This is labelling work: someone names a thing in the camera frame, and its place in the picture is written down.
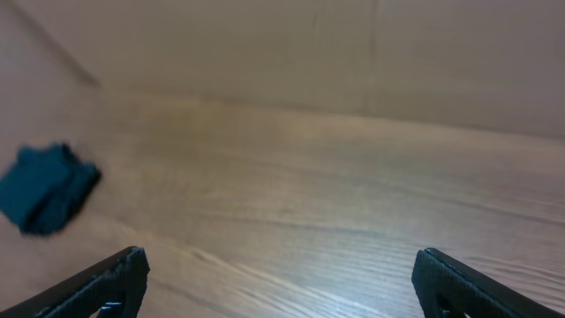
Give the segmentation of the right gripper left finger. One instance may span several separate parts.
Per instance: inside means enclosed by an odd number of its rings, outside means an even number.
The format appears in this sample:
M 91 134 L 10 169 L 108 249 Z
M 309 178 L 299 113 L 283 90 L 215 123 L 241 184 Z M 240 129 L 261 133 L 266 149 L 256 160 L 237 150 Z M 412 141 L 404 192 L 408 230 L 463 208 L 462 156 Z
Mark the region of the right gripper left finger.
M 1 318 L 136 318 L 150 267 L 142 247 L 124 250 L 1 312 Z

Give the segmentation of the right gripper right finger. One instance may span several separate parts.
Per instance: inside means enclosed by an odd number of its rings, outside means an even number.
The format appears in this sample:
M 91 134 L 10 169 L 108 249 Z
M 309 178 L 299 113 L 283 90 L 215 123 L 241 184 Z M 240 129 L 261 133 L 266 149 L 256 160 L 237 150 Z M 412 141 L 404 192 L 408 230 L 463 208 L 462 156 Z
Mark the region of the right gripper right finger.
M 418 251 L 411 281 L 425 318 L 564 318 L 435 248 Z

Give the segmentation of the dark navy t-shirt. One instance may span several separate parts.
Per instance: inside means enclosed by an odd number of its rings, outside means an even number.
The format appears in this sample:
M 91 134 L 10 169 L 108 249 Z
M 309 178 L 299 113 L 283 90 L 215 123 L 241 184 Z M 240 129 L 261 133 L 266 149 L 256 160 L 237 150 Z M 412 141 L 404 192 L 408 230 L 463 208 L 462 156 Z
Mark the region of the dark navy t-shirt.
M 1 176 L 1 211 L 24 235 L 57 233 L 79 213 L 101 176 L 66 143 L 24 146 Z

